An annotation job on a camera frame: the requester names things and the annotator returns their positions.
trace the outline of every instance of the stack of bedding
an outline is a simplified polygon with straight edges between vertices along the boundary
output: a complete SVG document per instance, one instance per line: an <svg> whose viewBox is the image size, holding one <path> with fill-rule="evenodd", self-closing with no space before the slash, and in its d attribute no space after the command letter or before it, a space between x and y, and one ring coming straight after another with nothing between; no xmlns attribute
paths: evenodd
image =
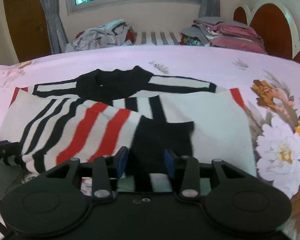
<svg viewBox="0 0 300 240"><path fill-rule="evenodd" d="M263 39L251 27L220 17L202 17L182 31L181 45L221 47L265 54Z"/></svg>

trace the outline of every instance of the pile of clothes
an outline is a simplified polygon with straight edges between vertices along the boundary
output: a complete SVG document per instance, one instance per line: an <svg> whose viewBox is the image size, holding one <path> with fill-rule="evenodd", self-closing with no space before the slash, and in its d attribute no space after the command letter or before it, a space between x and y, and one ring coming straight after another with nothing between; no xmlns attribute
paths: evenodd
<svg viewBox="0 0 300 240"><path fill-rule="evenodd" d="M130 29L130 22L124 19L87 29L67 44L65 52L132 45L134 39L129 38L132 34Z"/></svg>
<svg viewBox="0 0 300 240"><path fill-rule="evenodd" d="M220 17L202 17L181 31L181 45L221 47L266 54L263 39L251 27Z"/></svg>

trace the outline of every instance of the brown door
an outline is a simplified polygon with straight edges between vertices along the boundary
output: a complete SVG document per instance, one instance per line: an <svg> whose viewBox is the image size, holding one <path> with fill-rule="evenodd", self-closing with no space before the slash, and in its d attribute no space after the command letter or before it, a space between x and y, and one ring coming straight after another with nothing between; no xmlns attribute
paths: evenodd
<svg viewBox="0 0 300 240"><path fill-rule="evenodd" d="M39 0L3 0L11 40L20 62L51 55Z"/></svg>

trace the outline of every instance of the bed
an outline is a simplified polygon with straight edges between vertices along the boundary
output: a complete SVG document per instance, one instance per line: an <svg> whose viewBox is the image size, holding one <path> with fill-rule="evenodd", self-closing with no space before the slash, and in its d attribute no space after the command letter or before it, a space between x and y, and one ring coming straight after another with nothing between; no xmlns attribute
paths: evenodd
<svg viewBox="0 0 300 240"><path fill-rule="evenodd" d="M295 41L296 29L288 10L271 4L275 15L281 16L280 23L289 27L293 37L290 39L287 33L283 36L288 39L284 52L278 43L270 46L272 36L268 38L269 33L262 32L264 25L258 19L268 7L268 3L260 6L261 11L256 9L251 15L246 7L239 7L234 19L245 22L248 15L247 23L262 36L269 54L277 57L222 48L144 45L73 52L0 66L0 126L16 87L71 80L96 69L130 70L138 65L155 75L205 80L227 90L238 88L244 109L240 106L234 109L248 117L246 126L250 128L253 148L240 147L237 138L236 145L224 145L223 154L203 155L200 161L223 158L283 191L293 206L291 219L283 231L291 239L300 239L300 41ZM280 13L289 18L289 23ZM215 116L213 127L226 135L229 127L223 120L222 115ZM202 150L206 149L211 149L208 144ZM20 170L2 165L0 176L6 176L0 182L2 198L15 186Z"/></svg>

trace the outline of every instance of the brown headboard panel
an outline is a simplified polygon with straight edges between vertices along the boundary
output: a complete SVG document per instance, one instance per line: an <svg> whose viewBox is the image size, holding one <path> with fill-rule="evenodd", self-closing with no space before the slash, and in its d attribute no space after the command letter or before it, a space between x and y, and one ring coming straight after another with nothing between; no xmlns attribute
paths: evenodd
<svg viewBox="0 0 300 240"><path fill-rule="evenodd" d="M298 31L290 13L286 8L284 10L286 14L289 14L288 17L291 18L292 23L290 25L286 19L287 15L282 12L282 8L273 3L261 5L254 11L253 15L249 12L249 9L238 7L234 12L233 19L234 21L248 24L255 29L263 38L269 55L293 59L300 63L300 51L297 54L294 53L294 49L298 49L297 46L300 42L299 37L293 37L293 35L298 36Z"/></svg>

